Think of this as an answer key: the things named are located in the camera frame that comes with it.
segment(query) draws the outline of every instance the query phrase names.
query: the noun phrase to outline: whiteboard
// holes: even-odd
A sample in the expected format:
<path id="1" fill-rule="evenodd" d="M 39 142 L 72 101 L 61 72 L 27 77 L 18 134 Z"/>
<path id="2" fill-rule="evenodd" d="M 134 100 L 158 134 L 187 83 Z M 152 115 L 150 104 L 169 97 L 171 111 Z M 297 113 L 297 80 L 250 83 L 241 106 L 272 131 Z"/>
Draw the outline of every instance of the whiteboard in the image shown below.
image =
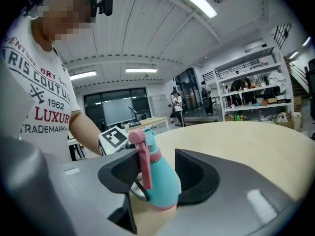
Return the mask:
<path id="1" fill-rule="evenodd" d="M 128 107 L 132 108 L 131 98 L 103 102 L 106 124 L 110 126 L 132 120 L 131 110 Z"/>

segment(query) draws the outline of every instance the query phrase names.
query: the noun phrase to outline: forearm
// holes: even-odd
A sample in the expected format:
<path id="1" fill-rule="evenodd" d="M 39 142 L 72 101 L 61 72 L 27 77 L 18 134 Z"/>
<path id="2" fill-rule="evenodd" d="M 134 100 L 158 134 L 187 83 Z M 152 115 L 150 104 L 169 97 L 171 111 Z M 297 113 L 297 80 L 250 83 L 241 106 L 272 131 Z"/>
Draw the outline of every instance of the forearm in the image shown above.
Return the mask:
<path id="1" fill-rule="evenodd" d="M 90 118 L 83 113 L 79 113 L 70 123 L 69 130 L 79 143 L 95 154 L 100 155 L 98 151 L 98 135 L 101 131 Z"/>

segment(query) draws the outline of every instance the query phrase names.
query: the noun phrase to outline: neck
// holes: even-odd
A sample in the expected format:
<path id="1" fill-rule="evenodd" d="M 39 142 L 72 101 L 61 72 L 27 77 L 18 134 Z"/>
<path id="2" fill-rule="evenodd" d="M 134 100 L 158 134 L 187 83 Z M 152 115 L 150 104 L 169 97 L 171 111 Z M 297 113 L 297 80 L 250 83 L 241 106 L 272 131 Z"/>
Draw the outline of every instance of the neck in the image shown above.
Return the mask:
<path id="1" fill-rule="evenodd" d="M 49 39 L 49 35 L 44 33 L 43 18 L 36 18 L 32 20 L 31 32 L 35 42 L 39 44 L 44 51 L 50 52 L 53 49 L 53 41 Z"/>

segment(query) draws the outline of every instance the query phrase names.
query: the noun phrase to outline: ceiling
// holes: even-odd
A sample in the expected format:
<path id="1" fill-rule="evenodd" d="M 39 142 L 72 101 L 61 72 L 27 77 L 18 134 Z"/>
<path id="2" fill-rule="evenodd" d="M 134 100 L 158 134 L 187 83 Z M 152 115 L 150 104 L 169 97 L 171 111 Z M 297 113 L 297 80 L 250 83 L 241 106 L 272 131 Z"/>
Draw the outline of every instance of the ceiling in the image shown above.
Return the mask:
<path id="1" fill-rule="evenodd" d="M 74 80 L 75 91 L 167 82 L 268 16 L 268 0 L 207 1 L 218 14 L 212 19 L 188 0 L 114 0 L 111 16 L 56 43 L 70 75 L 97 73 Z M 127 67 L 158 71 L 145 78 Z"/>

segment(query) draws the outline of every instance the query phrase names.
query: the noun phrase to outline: trash can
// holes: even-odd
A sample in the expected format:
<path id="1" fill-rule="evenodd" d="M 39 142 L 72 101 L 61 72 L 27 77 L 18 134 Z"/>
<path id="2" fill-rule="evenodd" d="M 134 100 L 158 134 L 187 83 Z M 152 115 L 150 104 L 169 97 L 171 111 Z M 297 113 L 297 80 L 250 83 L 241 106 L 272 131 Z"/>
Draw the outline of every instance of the trash can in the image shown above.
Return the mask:
<path id="1" fill-rule="evenodd" d="M 294 122 L 294 130 L 299 131 L 301 128 L 301 119 L 302 119 L 301 113 L 293 112 L 291 116 Z"/>

